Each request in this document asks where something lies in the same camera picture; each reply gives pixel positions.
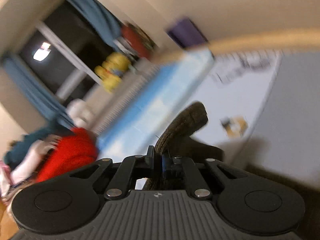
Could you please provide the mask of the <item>white folded clothes stack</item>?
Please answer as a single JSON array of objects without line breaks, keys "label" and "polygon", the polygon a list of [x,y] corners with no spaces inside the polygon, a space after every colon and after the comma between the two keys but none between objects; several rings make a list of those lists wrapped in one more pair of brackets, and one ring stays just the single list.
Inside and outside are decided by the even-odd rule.
[{"label": "white folded clothes stack", "polygon": [[33,142],[23,160],[13,170],[1,161],[1,197],[7,197],[11,187],[28,179],[49,151],[56,149],[61,139],[60,136],[51,134],[44,140]]}]

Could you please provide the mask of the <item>dark red plush toy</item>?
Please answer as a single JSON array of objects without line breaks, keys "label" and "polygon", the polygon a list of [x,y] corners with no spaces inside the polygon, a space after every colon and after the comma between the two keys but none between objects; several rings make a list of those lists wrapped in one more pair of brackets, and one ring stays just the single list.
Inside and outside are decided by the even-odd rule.
[{"label": "dark red plush toy", "polygon": [[149,59],[155,42],[139,26],[127,23],[121,28],[121,35],[137,52],[138,57]]}]

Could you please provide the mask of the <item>light blue patterned blanket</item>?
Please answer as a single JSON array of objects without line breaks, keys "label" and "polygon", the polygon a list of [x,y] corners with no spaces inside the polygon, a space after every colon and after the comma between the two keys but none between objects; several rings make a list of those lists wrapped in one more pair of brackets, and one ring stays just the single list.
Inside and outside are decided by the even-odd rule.
[{"label": "light blue patterned blanket", "polygon": [[98,159],[115,163],[147,152],[212,69],[210,50],[188,53],[183,59],[160,67],[111,127],[99,135]]}]

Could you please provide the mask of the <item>red folded blanket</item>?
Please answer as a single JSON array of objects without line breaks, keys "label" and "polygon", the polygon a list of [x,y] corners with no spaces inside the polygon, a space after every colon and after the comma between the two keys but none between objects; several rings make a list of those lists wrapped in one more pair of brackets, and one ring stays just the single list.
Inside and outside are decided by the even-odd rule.
[{"label": "red folded blanket", "polygon": [[73,128],[63,137],[40,168],[35,181],[43,182],[95,162],[98,156],[96,136],[84,128]]}]

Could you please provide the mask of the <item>purple bag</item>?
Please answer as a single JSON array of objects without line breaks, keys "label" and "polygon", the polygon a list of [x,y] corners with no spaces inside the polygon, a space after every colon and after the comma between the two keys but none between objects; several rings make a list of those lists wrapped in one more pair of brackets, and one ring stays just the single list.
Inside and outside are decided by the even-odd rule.
[{"label": "purple bag", "polygon": [[180,18],[166,29],[167,35],[182,49],[207,43],[207,38],[197,25],[188,17]]}]

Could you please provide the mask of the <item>blue curtain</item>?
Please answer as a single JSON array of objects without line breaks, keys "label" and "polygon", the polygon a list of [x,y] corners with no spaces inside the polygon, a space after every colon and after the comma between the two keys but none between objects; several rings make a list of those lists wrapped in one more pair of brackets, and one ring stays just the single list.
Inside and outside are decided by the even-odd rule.
[{"label": "blue curtain", "polygon": [[20,51],[1,63],[25,98],[47,120],[65,127],[66,106],[102,83],[95,67],[118,51],[121,23],[98,0],[63,0],[38,22]]}]

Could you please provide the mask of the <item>deer print bed sheet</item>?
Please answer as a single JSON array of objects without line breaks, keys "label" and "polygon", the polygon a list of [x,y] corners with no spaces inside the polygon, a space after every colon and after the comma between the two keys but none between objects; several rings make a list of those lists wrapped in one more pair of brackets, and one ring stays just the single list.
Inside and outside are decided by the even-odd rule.
[{"label": "deer print bed sheet", "polygon": [[194,139],[223,150],[231,163],[251,135],[264,108],[282,53],[262,50],[218,56],[189,98],[204,104],[208,123]]}]

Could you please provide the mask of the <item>dark brown corduroy pants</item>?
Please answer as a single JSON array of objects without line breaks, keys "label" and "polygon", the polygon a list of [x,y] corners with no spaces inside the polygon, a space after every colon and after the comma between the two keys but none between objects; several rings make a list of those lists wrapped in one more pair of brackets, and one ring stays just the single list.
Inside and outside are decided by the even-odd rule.
[{"label": "dark brown corduroy pants", "polygon": [[206,109],[201,102],[194,102],[179,113],[163,132],[155,145],[155,166],[157,171],[151,179],[147,179],[143,189],[161,190],[161,157],[165,153],[170,156],[189,157],[195,162],[214,158],[223,161],[223,150],[194,140],[191,136],[208,122]]}]

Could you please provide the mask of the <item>yellow plush toys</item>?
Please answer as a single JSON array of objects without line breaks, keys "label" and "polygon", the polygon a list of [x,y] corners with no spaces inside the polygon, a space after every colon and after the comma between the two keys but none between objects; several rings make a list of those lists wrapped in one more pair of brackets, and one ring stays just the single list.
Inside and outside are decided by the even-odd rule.
[{"label": "yellow plush toys", "polygon": [[100,66],[96,66],[94,72],[102,80],[104,89],[112,93],[120,85],[130,64],[130,60],[125,55],[114,52]]}]

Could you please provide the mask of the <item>blue shark plush toy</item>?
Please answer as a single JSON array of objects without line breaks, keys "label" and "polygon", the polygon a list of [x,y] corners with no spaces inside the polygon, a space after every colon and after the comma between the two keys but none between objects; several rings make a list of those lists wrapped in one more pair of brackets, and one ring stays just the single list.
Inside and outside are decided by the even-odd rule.
[{"label": "blue shark plush toy", "polygon": [[49,135],[65,137],[73,135],[73,132],[65,126],[59,124],[55,119],[50,120],[46,126],[24,135],[22,140],[16,142],[4,155],[3,161],[11,170],[15,169],[25,158],[30,146],[37,140],[46,139]]}]

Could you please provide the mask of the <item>white plush toy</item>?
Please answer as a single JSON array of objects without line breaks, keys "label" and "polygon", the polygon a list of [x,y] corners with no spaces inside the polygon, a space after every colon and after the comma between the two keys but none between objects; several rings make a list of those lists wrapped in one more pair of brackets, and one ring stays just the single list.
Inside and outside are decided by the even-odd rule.
[{"label": "white plush toy", "polygon": [[73,121],[73,124],[80,128],[88,128],[94,118],[90,107],[81,99],[72,100],[66,108],[66,113]]}]

